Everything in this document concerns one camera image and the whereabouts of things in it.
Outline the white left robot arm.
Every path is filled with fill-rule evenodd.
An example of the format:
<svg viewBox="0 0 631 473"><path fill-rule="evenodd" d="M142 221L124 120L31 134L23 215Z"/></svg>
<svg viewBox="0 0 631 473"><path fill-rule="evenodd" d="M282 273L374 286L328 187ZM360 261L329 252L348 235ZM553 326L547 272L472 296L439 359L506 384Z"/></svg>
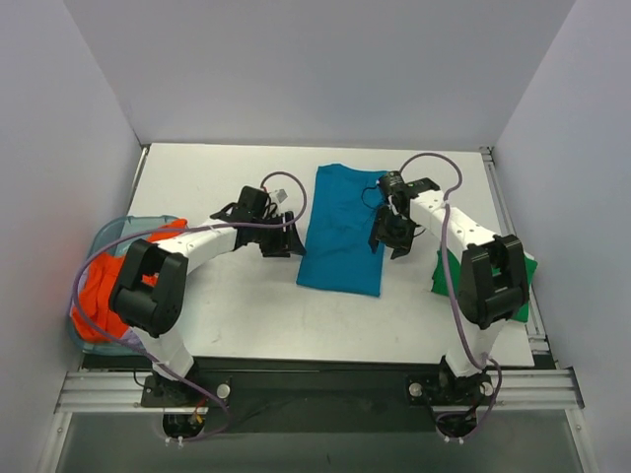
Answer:
<svg viewBox="0 0 631 473"><path fill-rule="evenodd" d="M245 186L239 199L203 222L200 232L183 232L150 242L133 241L109 297L109 308L138 337L152 360L155 384L179 406L199 393L195 361L176 329L188 275L217 256L250 243L264 257L306 254L295 215L284 211L283 189Z"/></svg>

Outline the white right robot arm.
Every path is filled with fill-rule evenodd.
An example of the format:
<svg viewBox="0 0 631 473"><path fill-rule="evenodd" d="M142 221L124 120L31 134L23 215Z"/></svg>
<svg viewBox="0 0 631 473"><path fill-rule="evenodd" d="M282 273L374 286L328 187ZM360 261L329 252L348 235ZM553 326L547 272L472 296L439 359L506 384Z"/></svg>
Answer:
<svg viewBox="0 0 631 473"><path fill-rule="evenodd" d="M369 236L371 250L407 255L421 233L439 242L457 339L439 362L438 393L449 402L491 395L487 371L504 362L530 367L525 326L515 317L528 304L526 254L514 235L501 236L449 202L430 178L411 182L394 170L379 177L381 195Z"/></svg>

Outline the teal blue t shirt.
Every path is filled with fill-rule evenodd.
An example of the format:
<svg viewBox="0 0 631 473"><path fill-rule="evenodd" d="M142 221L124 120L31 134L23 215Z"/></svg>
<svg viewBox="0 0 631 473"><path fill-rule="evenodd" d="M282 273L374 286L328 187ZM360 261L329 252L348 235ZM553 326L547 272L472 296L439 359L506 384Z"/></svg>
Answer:
<svg viewBox="0 0 631 473"><path fill-rule="evenodd" d="M378 208L383 170L320 166L299 286L377 298L381 295L384 249L372 251L369 238Z"/></svg>

